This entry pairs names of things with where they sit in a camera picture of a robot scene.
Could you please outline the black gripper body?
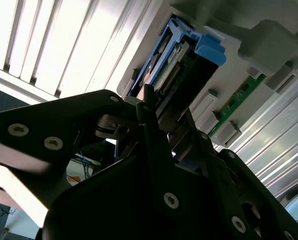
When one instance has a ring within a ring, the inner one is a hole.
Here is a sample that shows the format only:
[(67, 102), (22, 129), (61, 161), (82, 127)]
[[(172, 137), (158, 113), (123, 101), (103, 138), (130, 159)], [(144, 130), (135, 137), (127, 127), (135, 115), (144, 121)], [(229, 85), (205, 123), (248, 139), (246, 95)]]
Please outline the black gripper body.
[(149, 172), (130, 157), (61, 194), (45, 219), (45, 240), (237, 240), (239, 232), (197, 173)]

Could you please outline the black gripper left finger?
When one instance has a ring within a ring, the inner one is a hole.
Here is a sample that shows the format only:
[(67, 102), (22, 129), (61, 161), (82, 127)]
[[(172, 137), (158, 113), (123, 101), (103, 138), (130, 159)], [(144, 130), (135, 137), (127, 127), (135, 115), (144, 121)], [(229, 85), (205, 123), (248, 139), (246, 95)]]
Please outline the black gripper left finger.
[(74, 153), (105, 138), (126, 147), (119, 160), (100, 172), (136, 157), (157, 178), (159, 168), (175, 164), (151, 104), (149, 99), (132, 105), (112, 91), (99, 90), (0, 112), (0, 190), (44, 226), (53, 203), (74, 187), (66, 180)]

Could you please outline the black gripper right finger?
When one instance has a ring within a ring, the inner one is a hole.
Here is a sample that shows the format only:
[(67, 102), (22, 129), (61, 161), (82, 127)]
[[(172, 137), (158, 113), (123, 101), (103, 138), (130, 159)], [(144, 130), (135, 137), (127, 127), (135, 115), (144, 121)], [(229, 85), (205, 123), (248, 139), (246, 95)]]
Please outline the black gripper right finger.
[(227, 149), (216, 152), (210, 138), (197, 130), (190, 110), (184, 119), (215, 204), (210, 220), (215, 239), (298, 240), (298, 223), (238, 155)]

